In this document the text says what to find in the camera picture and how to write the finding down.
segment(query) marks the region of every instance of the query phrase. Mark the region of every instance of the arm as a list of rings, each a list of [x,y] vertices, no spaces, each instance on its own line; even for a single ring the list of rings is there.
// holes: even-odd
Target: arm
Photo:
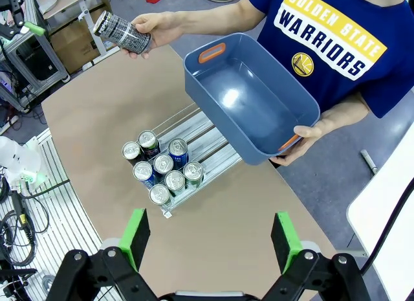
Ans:
[[[361,121],[369,112],[369,107],[359,93],[351,95],[322,113],[320,120],[313,128],[296,126],[294,132],[303,139],[287,150],[286,157],[273,157],[271,160],[276,164],[287,166],[304,155],[324,135],[343,126]]]
[[[176,12],[183,34],[226,35],[253,29],[265,14],[249,0],[204,11]]]

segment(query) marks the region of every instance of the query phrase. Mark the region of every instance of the person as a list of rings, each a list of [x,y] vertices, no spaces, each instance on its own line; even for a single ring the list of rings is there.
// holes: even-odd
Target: person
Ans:
[[[294,128],[303,138],[286,156],[271,158],[275,166],[289,165],[324,135],[369,112],[383,117],[414,85],[414,16],[405,0],[240,0],[211,10],[144,14],[132,23],[151,33],[154,49],[183,34],[244,32],[265,17],[258,42],[321,109],[312,128]]]

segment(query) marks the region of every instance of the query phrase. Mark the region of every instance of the can lid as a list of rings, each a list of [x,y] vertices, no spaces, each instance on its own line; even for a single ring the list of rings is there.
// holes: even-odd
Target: can lid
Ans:
[[[148,180],[153,174],[153,167],[148,162],[138,162],[133,168],[134,177],[139,181]]]
[[[158,173],[168,173],[173,167],[173,159],[167,154],[157,155],[154,159],[154,170]]]
[[[108,13],[108,12],[107,11],[103,11],[101,13],[101,15],[99,15],[98,20],[96,21],[95,25],[93,26],[93,34],[95,36],[100,36],[101,35],[101,33],[99,32],[99,30],[101,29],[101,25],[104,22],[104,18],[105,18],[106,13]]]
[[[199,180],[203,175],[202,166],[198,162],[189,162],[184,166],[184,176],[188,180]]]
[[[152,131],[143,131],[138,136],[138,143],[141,147],[149,148],[155,144],[157,138]]]
[[[185,184],[186,179],[178,170],[172,170],[166,176],[166,186],[171,190],[180,190]]]
[[[156,205],[165,204],[169,199],[169,190],[163,184],[156,184],[149,191],[149,199]]]
[[[172,155],[183,155],[187,153],[187,143],[180,138],[173,139],[168,144],[168,151]]]
[[[127,160],[135,159],[139,156],[140,152],[140,145],[135,141],[129,141],[122,147],[122,155]]]

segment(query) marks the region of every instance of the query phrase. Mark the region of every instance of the brown table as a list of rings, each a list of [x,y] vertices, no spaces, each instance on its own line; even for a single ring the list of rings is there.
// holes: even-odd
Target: brown table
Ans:
[[[101,238],[121,236],[132,210],[147,208],[151,237],[140,272],[158,296],[233,290],[262,297],[280,275],[270,239],[277,211],[288,211],[301,239],[331,257],[321,228],[267,162],[240,162],[170,219],[151,204],[120,149],[191,103],[182,60],[170,47],[147,61],[117,53],[43,103],[63,165]]]

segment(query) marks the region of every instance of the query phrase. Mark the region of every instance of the round yellow logo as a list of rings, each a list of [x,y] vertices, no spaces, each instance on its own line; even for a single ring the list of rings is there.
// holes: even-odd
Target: round yellow logo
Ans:
[[[310,76],[313,72],[314,64],[312,58],[305,53],[296,53],[292,57],[292,67],[294,72],[300,76]]]

